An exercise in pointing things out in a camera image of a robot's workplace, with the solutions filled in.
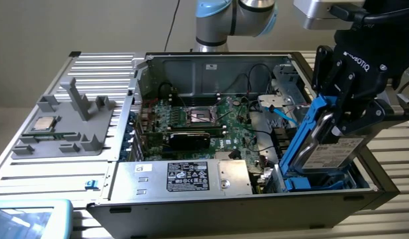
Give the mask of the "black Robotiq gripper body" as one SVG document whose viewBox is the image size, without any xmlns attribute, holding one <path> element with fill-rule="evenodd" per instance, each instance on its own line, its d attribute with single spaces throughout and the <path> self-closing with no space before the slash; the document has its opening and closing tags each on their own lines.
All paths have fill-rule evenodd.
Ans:
<svg viewBox="0 0 409 239">
<path fill-rule="evenodd" d="M 346 58 L 356 74 L 351 86 L 352 98 L 372 98 L 391 80 L 392 88 L 400 84 L 409 68 L 409 25 L 375 25 L 338 30 L 334 34 L 335 50 Z"/>
</svg>

